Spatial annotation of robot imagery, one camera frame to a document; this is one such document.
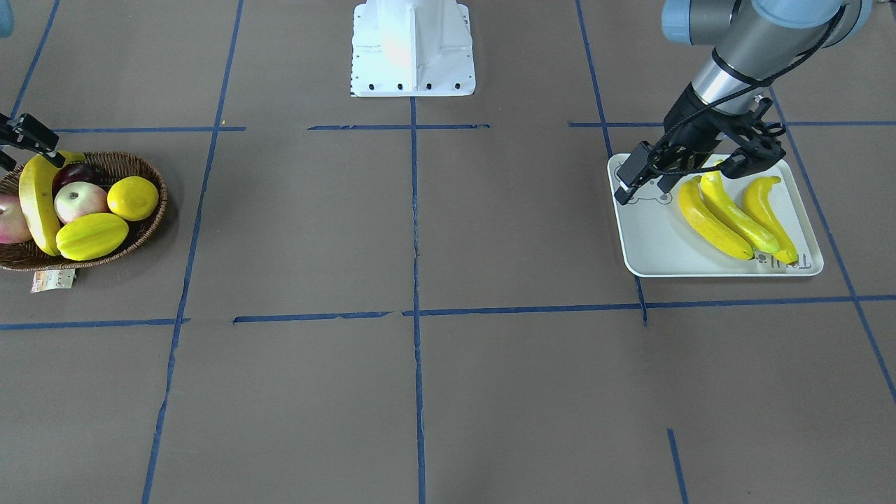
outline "yellow banana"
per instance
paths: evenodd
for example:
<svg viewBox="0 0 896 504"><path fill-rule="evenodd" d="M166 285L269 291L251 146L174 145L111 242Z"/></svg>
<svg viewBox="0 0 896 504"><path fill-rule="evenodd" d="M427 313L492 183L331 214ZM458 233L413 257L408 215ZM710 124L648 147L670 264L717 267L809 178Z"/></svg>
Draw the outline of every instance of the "yellow banana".
<svg viewBox="0 0 896 504"><path fill-rule="evenodd" d="M58 151L65 156L65 164L84 162L83 152ZM59 219L53 207L53 177L59 169L40 154L25 163L19 176L19 200L22 214L31 231L34 243L51 256L59 255L56 234Z"/></svg>
<svg viewBox="0 0 896 504"><path fill-rule="evenodd" d="M703 192L703 201L710 212L743 237L753 248L769 254L781 249L778 239L738 208L731 196L725 192L721 172L716 170L704 173L700 179L700 189Z"/></svg>
<svg viewBox="0 0 896 504"><path fill-rule="evenodd" d="M715 248L734 257L749 260L753 258L753 248L732 231L724 222L712 214L700 198L700 177L684 182L678 189L678 207L688 224L709 241Z"/></svg>
<svg viewBox="0 0 896 504"><path fill-rule="evenodd" d="M780 177L759 177L744 190L744 213L749 215L754 221L759 222L765 229L771 231L778 239L781 250L773 255L780 262L786 265L793 265L799 261L797 255L797 247L793 244L793 240L784 231L775 213L769 205L769 192L771 186L781 182Z"/></svg>

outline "price tag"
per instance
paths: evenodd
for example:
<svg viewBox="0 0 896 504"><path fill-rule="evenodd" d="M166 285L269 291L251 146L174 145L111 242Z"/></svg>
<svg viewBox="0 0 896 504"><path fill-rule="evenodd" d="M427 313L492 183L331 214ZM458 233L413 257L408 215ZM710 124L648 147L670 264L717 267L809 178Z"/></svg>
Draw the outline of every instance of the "price tag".
<svg viewBox="0 0 896 504"><path fill-rule="evenodd" d="M38 271L34 273L34 280L31 282L31 293L71 289L74 279L73 269Z"/></svg>

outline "red apple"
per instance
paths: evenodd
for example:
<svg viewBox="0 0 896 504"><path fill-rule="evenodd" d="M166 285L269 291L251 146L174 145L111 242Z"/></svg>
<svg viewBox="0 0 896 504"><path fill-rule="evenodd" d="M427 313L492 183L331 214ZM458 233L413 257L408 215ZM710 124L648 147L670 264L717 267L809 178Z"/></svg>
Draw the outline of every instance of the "red apple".
<svg viewBox="0 0 896 504"><path fill-rule="evenodd" d="M0 195L0 243L22 243L31 239L19 197Z"/></svg>
<svg viewBox="0 0 896 504"><path fill-rule="evenodd" d="M90 182L72 182L63 186L53 200L53 206L63 224L90 213L109 211L106 191Z"/></svg>

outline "blue tape line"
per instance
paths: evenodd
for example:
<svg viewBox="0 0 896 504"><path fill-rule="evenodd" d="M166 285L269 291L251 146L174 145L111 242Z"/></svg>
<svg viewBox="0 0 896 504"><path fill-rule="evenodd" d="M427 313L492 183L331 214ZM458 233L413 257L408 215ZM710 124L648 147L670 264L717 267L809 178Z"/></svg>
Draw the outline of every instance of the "blue tape line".
<svg viewBox="0 0 896 504"><path fill-rule="evenodd" d="M255 322L289 322L294 320L335 320L337 318L381 318L391 311L358 311L354 313L309 313L296 315L261 315L257 317L236 317L231 324Z"/></svg>
<svg viewBox="0 0 896 504"><path fill-rule="evenodd" d="M896 294L882 294L874 296L858 296L863 302L896 301ZM503 315L513 313L565 313L576 311L609 311L619 309L647 308L715 308L737 306L774 306L774 305L802 305L819 303L849 303L850 296L829 296L823 298L778 298L768 300L701 300L701 301L658 301L644 302L643 306L635 303L602 304L602 305L569 305L569 306L540 306L540 307L510 307L510 308L457 308L457 309L421 309L422 317L441 317L450 315ZM236 317L234 324L254 322L280 322L291 320L332 320L337 318L379 318L390 315L391 311L359 311L351 313L309 313L290 315L261 315L249 317ZM403 317L413 317L414 310L401 312Z"/></svg>
<svg viewBox="0 0 896 504"><path fill-rule="evenodd" d="M423 361L420 355L420 248L418 233L417 185L417 100L410 99L410 206L414 217L414 361L417 396L417 492L419 504L426 504L426 457L423 429Z"/></svg>
<svg viewBox="0 0 896 504"><path fill-rule="evenodd" d="M308 131L348 131L358 129L403 129L410 130L409 125L345 125L345 126L311 126Z"/></svg>
<svg viewBox="0 0 896 504"><path fill-rule="evenodd" d="M199 230L202 227L202 204L205 200L205 191L209 184L209 175L211 174L211 165L215 157L215 148L218 144L218 132L220 129L221 115L224 112L224 99L227 97L228 82L230 80L230 67L233 65L233 55L237 47L237 35L239 34L239 22L243 15L243 2L239 0L237 4L237 16L233 24L233 33L230 35L230 50L227 57L227 65L224 68L224 80L221 82L220 96L218 97L218 111L215 115L214 128L211 131L211 142L209 144L209 156L205 162L205 173L202 177L202 189L199 193L199 204L196 207L196 219L193 225L193 238L190 242L190 254L187 257L186 269L184 272L184 289L181 292L180 303L177 305L177 320L174 325L174 332L171 336L171 350L168 353L168 374L165 379L165 396L162 399L162 405L159 408L159 415L156 418L156 430L152 436L152 450L150 452L150 462L146 469L146 482L143 485L142 504L149 504L150 492L152 490L152 480L156 471L156 461L159 458L159 443L161 442L162 429L165 426L165 414L168 410L168 395L171 392L171 379L174 376L175 352L180 342L180 329L183 325L184 311L186 309L186 298L190 291L190 280L193 275L193 263L196 256L196 245L199 241Z"/></svg>
<svg viewBox="0 0 896 504"><path fill-rule="evenodd" d="M53 2L53 9L50 10L50 16L47 19L47 26L44 28L44 34L40 37L38 49L34 51L34 57L31 59L31 66L28 67L28 73L25 74L25 80L22 82L22 87L19 89L19 96L15 98L13 112L10 114L10 117L12 118L19 115L19 107L22 105L22 99L25 98L25 90L28 89L28 84L31 82L31 77L34 75L34 69L38 66L40 54L44 52L44 46L47 44L47 38L50 35L50 29L53 28L53 21L56 20L56 11L58 10L59 0L55 0L55 2Z"/></svg>
<svg viewBox="0 0 896 504"><path fill-rule="evenodd" d="M245 126L220 126L218 131L245 131ZM162 127L71 127L53 130L55 133L192 133L212 132L214 126L162 126Z"/></svg>
<svg viewBox="0 0 896 504"><path fill-rule="evenodd" d="M784 110L781 108L780 102L778 101L778 96L775 94L775 90L770 87L769 92L771 94L771 98L775 102L775 107L778 110L778 115L781 119L781 123L783 123L785 126L788 126L789 123L787 121L787 118L784 116ZM790 145L793 146L793 155L797 159L797 165L799 166L799 169L803 174L803 179L806 181L806 188L809 190L809 195L812 197L812 203L815 205L815 210L818 212L818 218L822 222L824 232L828 235L828 241L831 242L831 250L833 250L834 257L836 257L837 259L837 265L840 267L840 272L843 273L843 280L844 282L846 282L847 289L849 289L849 296L856 307L858 318L862 322L862 327L865 329L865 335L868 338L868 342L871 344L871 349L872 351L874 351L874 357L877 359L877 365L880 367L881 373L883 374L883 380L886 382L887 388L890 389L890 396L893 402L896 403L896 385L893 384L892 377L890 376L890 371L887 369L887 364L883 360L881 350L877 346L877 340L874 338L874 332L871 330L871 326L868 324L868 320L865 317L865 311L862 309L862 303L859 297L856 295L856 288L853 286L852 280L850 280L849 278L849 272L846 269L846 264L843 262L843 257L840 255L840 250L837 247L837 241L834 239L834 235L831 232L831 226L828 224L828 220L824 216L824 212L822 211L822 206L818 202L818 195L815 193L815 189L812 186L812 181L809 179L809 173L806 171L806 165L803 163L803 156L800 155L799 149L797 148L797 142L794 140L793 134L789 129L787 130L787 138L788 140L790 140Z"/></svg>
<svg viewBox="0 0 896 504"><path fill-rule="evenodd" d="M641 317L644 321L644 327L647 327L647 325L650 323L650 320L647 318L647 303L644 302L644 289L641 286L641 278L635 276L634 284L638 286L638 302L641 303Z"/></svg>
<svg viewBox="0 0 896 504"><path fill-rule="evenodd" d="M536 306L508 308L444 308L421 309L421 317L444 317L448 315L505 315L512 313L566 313L573 311L609 311L614 309L641 309L637 303L619 303L606 305L572 305L572 306ZM414 314L412 311L401 312L404 317Z"/></svg>
<svg viewBox="0 0 896 504"><path fill-rule="evenodd" d="M78 327L172 326L174 323L174 318L148 318L145 320L89 320L83 322L30 322L27 324L0 324L0 331L74 329Z"/></svg>
<svg viewBox="0 0 896 504"><path fill-rule="evenodd" d="M588 31L585 29L585 16L582 14L582 1L575 0L575 9L579 14L579 28L582 30L582 41L585 44L585 56L588 58L588 68L591 72L591 86L594 87L594 99L598 103L598 116L600 117L600 129L604 132L604 144L607 146L607 158L613 157L613 148L610 146L610 133L607 129L607 118L604 116L604 104L600 99L598 87L598 75L594 70L594 59L591 57L591 44L588 41Z"/></svg>
<svg viewBox="0 0 896 504"><path fill-rule="evenodd" d="M663 123L574 123L569 127L663 127ZM790 121L788 126L896 126L896 121Z"/></svg>
<svg viewBox="0 0 896 504"><path fill-rule="evenodd" d="M672 450L672 462L675 464L675 476L678 479L678 492L681 494L681 503L688 504L685 474L681 470L681 459L678 457L678 444L675 441L675 431L666 429L666 433L669 436L669 449Z"/></svg>
<svg viewBox="0 0 896 504"><path fill-rule="evenodd" d="M770 305L806 305L816 303L848 303L849 296L830 296L823 298L777 298L768 300L704 300L704 301L667 301L647 303L648 308L717 308L735 306L770 306Z"/></svg>
<svg viewBox="0 0 896 504"><path fill-rule="evenodd" d="M574 123L567 121L569 127L663 127L663 123Z"/></svg>
<svg viewBox="0 0 896 504"><path fill-rule="evenodd" d="M883 294L879 296L858 296L858 300L867 301L896 301L896 294Z"/></svg>
<svg viewBox="0 0 896 504"><path fill-rule="evenodd" d="M896 300L894 295L868 296L869 300L885 301ZM645 308L717 308L738 306L774 306L774 305L800 305L817 303L847 303L853 299L850 296L829 296L821 298L777 298L767 300L698 300L698 301L660 301L641 303L609 303L596 305L567 305L567 306L535 306L535 307L506 307L506 308L443 308L422 309L421 317L444 317L450 315L507 315L514 313L566 313L575 311L611 311L620 309ZM402 311L404 317L411 317L413 311Z"/></svg>
<svg viewBox="0 0 896 504"><path fill-rule="evenodd" d="M417 129L489 129L492 125L417 125Z"/></svg>
<svg viewBox="0 0 896 504"><path fill-rule="evenodd" d="M896 121L788 121L788 126L896 126Z"/></svg>
<svg viewBox="0 0 896 504"><path fill-rule="evenodd" d="M416 129L488 129L491 125L344 125L311 126L309 131L410 130Z"/></svg>

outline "tray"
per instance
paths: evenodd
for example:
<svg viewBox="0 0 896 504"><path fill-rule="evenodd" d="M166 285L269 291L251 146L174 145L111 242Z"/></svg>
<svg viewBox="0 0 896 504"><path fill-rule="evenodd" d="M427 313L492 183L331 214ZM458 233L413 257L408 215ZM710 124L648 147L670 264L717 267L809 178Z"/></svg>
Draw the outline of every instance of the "tray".
<svg viewBox="0 0 896 504"><path fill-rule="evenodd" d="M619 186L616 170L628 156L617 154L607 163L611 195ZM726 158L726 155L713 155L706 166L714 166ZM781 177L782 182L772 188L769 202L797 246L798 264L787 266L763 252L756 252L756 258L750 261L727 256L685 221L676 201L678 186L664 195L651 181L638 189L629 204L620 205L615 198L610 198L616 210L625 266L641 277L804 277L819 274L824 268L824 259L793 173L784 160L751 177L723 178L723 183L732 199L740 204L741 195L751 181L773 175Z"/></svg>

